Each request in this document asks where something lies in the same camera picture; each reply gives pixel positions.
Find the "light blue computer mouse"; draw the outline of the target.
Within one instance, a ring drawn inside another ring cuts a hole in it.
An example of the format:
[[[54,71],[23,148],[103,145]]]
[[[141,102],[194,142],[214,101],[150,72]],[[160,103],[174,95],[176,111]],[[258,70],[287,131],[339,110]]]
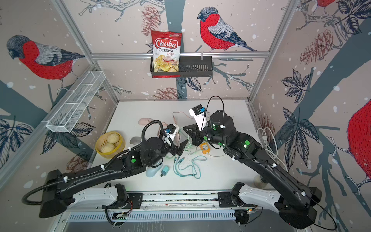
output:
[[[162,165],[159,165],[157,167],[149,167],[147,170],[146,170],[146,176],[148,178],[152,178],[156,175],[156,173],[162,168]]]

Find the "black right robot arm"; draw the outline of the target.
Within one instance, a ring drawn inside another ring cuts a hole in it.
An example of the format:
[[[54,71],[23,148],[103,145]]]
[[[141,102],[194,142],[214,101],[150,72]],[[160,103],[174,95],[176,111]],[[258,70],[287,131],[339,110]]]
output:
[[[287,224],[300,230],[315,225],[317,211],[314,207],[319,205],[322,191],[297,181],[251,135],[238,132],[233,118],[224,109],[215,111],[209,118],[206,117],[207,110],[200,104],[189,110],[196,122],[184,127],[184,131],[192,144],[199,146],[207,142],[221,149],[233,160],[258,173],[275,190],[270,192],[237,182],[229,193],[230,199],[220,199],[220,203],[235,207],[258,205],[277,213]]]

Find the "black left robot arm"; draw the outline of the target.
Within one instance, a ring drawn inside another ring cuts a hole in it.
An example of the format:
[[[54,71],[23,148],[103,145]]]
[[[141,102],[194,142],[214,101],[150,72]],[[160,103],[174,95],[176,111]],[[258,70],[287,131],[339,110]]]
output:
[[[80,191],[143,173],[163,161],[169,153],[181,156],[188,140],[177,146],[173,139],[175,130],[173,124],[164,128],[161,121],[151,121],[142,130],[140,144],[119,152],[101,166],[67,174],[53,170],[47,174],[43,186],[26,193],[21,201],[25,205],[40,206],[40,218],[59,215],[76,201],[73,196]]]

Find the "orange power strip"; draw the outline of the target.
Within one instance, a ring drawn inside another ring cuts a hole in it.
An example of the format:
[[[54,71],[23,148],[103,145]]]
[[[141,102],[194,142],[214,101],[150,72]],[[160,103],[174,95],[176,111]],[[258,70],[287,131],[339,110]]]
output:
[[[207,142],[204,142],[199,145],[200,150],[203,154],[209,154],[210,153],[210,147]]]

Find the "teal charger plug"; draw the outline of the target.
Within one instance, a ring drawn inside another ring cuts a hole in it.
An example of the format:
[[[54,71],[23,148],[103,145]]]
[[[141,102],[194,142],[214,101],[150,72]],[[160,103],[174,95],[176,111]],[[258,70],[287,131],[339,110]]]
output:
[[[169,170],[170,170],[169,166],[164,166],[164,168],[161,170],[161,175],[160,176],[161,177],[166,176],[168,174]]]

